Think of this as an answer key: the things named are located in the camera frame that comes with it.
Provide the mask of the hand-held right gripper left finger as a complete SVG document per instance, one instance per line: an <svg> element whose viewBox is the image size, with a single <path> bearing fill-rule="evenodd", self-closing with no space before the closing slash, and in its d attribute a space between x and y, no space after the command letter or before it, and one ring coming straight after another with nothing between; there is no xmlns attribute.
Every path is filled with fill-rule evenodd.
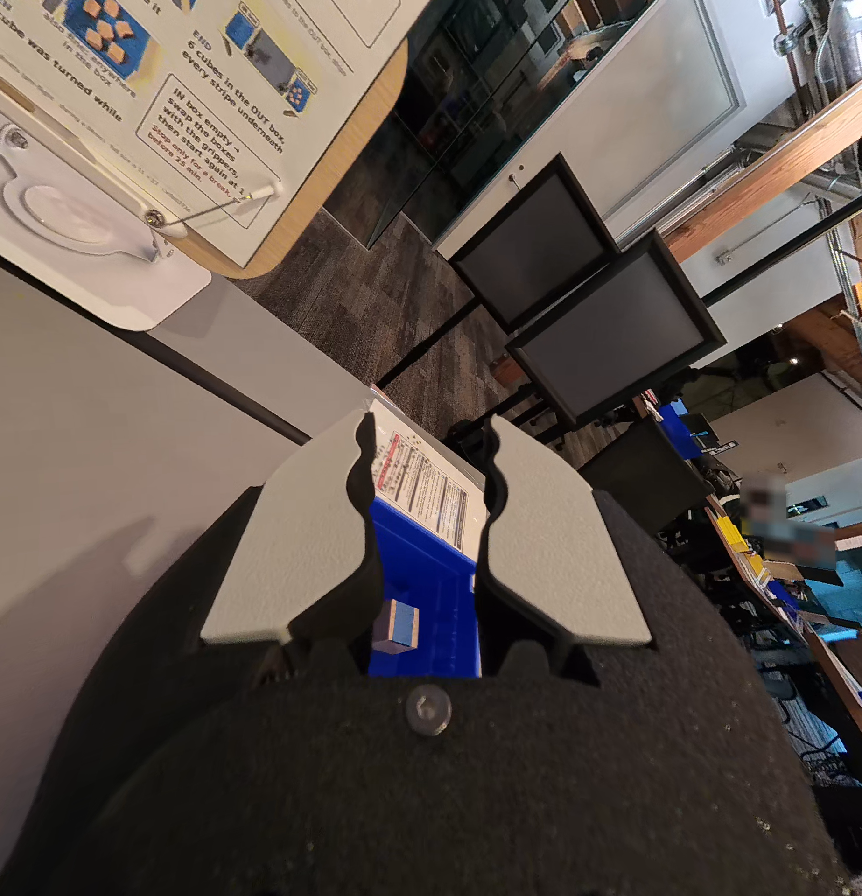
<svg viewBox="0 0 862 896"><path fill-rule="evenodd" d="M201 628L209 644L351 644L380 615L376 424L353 411L266 480Z"/></svg>

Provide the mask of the wooden cube with blue tape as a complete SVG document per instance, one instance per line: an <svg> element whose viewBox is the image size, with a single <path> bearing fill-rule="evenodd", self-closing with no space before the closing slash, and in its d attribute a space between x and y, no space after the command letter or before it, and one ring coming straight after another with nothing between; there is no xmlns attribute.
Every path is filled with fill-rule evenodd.
<svg viewBox="0 0 862 896"><path fill-rule="evenodd" d="M387 655L418 647L420 610L398 599L385 599L371 630L371 648Z"/></svg>

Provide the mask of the blue plastic bin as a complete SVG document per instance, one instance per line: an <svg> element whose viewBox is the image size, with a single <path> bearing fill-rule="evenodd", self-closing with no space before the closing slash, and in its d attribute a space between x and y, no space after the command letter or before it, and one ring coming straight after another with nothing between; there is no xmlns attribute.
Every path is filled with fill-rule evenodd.
<svg viewBox="0 0 862 896"><path fill-rule="evenodd" d="M371 505L383 567L384 599L420 610L418 647L387 655L371 651L375 678L479 678L474 603L476 564L376 498Z"/></svg>

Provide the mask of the white printed bin label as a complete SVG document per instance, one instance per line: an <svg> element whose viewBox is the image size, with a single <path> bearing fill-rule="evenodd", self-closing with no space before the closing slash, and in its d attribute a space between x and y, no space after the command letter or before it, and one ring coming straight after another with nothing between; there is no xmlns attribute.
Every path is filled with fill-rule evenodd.
<svg viewBox="0 0 862 896"><path fill-rule="evenodd" d="M475 562L487 518L482 487L380 399L369 409L376 432L376 496Z"/></svg>

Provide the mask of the small blue storage bin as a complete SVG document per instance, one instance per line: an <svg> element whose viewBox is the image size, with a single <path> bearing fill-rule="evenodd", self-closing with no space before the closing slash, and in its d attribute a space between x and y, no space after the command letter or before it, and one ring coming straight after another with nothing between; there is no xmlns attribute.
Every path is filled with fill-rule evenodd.
<svg viewBox="0 0 862 896"><path fill-rule="evenodd" d="M661 416L659 425L662 431L685 461L690 461L703 455L703 450L694 436L705 433L707 425L694 423L692 430L687 427L681 420L682 417L687 415L687 409L681 398L677 398L669 404L661 405L659 414Z"/></svg>

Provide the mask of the black flat monitor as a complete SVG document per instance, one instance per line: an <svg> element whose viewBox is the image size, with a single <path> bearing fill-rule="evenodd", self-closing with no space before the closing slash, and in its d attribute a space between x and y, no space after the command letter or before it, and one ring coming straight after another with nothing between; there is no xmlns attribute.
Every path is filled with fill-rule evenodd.
<svg viewBox="0 0 862 896"><path fill-rule="evenodd" d="M726 343L652 230L507 342L506 351L573 431Z"/></svg>
<svg viewBox="0 0 862 896"><path fill-rule="evenodd" d="M450 259L501 329L513 333L620 255L561 154Z"/></svg>

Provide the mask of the long wooden workbench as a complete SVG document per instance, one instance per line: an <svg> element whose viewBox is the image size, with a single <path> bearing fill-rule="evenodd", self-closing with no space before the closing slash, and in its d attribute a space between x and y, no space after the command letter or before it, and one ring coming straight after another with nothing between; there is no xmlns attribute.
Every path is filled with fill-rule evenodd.
<svg viewBox="0 0 862 896"><path fill-rule="evenodd" d="M849 726L855 726L858 736L862 740L862 699L859 684L829 645L813 630L809 620L817 618L817 616L807 614L805 611L792 611L784 608L785 605L775 598L769 589L769 584L774 579L767 569L766 562L762 562L761 567L753 566L750 562L754 556L753 551L748 548L743 551L736 550L734 543L728 539L725 527L720 522L728 520L723 506L713 495L707 495L705 500L704 511L709 524L728 553L729 559L745 587L753 594L759 605L767 609L771 618L789 629L797 644L806 645L813 657L813 662L820 670L832 699L844 707L843 710L838 711L844 713Z"/></svg>

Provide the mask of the thin metal rod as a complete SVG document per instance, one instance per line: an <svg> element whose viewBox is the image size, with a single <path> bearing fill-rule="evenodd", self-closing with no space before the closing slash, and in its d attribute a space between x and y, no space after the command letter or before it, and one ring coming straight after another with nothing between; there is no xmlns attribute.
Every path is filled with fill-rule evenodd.
<svg viewBox="0 0 862 896"><path fill-rule="evenodd" d="M275 196L280 196L282 193L283 184L280 180L276 179L268 185L263 185L255 190L251 190L249 193L243 194L241 196L236 196L223 203L215 204L202 210L191 212L181 218L169 219L164 216L163 213L158 212L157 210L148 210L144 215L143 220L153 230L163 230L176 225L185 224L196 218L201 218L205 215L211 214L214 211L226 210L231 207L244 205L246 203L261 202Z"/></svg>

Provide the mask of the white metal mounting plate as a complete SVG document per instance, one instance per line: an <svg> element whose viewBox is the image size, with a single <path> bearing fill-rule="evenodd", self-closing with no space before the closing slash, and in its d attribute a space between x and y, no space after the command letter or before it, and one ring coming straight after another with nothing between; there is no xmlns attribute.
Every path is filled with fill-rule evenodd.
<svg viewBox="0 0 862 896"><path fill-rule="evenodd" d="M89 162L0 80L0 256L120 330L148 331L212 274L78 173Z"/></svg>

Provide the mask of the wooden-edged sign board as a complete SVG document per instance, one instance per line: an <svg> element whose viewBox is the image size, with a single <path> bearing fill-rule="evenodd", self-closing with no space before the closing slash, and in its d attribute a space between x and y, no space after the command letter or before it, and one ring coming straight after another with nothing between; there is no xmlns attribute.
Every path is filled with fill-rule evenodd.
<svg viewBox="0 0 862 896"><path fill-rule="evenodd" d="M253 279L277 267L392 112L405 81L407 62L404 39L246 266L216 252L201 265L230 279Z"/></svg>

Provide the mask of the wooden ceiling beam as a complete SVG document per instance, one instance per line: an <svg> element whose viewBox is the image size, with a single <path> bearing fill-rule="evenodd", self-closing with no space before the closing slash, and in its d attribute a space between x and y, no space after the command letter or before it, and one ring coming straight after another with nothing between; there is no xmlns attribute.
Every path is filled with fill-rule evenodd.
<svg viewBox="0 0 862 896"><path fill-rule="evenodd" d="M714 242L862 136L862 82L761 156L664 238L678 263Z"/></svg>

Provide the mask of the printed instruction sheet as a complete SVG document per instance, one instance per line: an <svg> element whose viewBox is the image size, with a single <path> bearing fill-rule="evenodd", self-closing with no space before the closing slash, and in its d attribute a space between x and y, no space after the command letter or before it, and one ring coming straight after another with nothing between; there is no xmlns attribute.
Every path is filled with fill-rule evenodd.
<svg viewBox="0 0 862 896"><path fill-rule="evenodd" d="M246 266L429 2L0 2L0 80L143 220Z"/></svg>

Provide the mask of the dark glass partition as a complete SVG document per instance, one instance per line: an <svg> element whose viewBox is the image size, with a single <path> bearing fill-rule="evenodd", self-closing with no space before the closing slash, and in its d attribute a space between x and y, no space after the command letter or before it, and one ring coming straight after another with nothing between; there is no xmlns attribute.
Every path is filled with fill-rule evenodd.
<svg viewBox="0 0 862 896"><path fill-rule="evenodd" d="M433 2L372 145L372 248L401 214L440 238L651 2Z"/></svg>

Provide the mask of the white door panel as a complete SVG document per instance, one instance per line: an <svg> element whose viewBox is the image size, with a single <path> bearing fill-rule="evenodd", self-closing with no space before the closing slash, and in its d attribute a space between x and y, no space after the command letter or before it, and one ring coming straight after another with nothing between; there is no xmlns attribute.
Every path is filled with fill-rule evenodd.
<svg viewBox="0 0 862 896"><path fill-rule="evenodd" d="M741 106L705 2L658 1L437 240L449 259L556 157L607 219Z"/></svg>

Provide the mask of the silver metal duct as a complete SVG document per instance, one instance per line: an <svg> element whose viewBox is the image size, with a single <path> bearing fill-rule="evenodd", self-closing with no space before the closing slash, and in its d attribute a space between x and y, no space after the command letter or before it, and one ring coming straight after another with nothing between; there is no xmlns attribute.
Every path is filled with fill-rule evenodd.
<svg viewBox="0 0 862 896"><path fill-rule="evenodd" d="M862 1L791 2L798 22L785 12L785 2L763 6L778 19L773 49L785 60L795 95L805 104L810 96L832 102L862 82Z"/></svg>

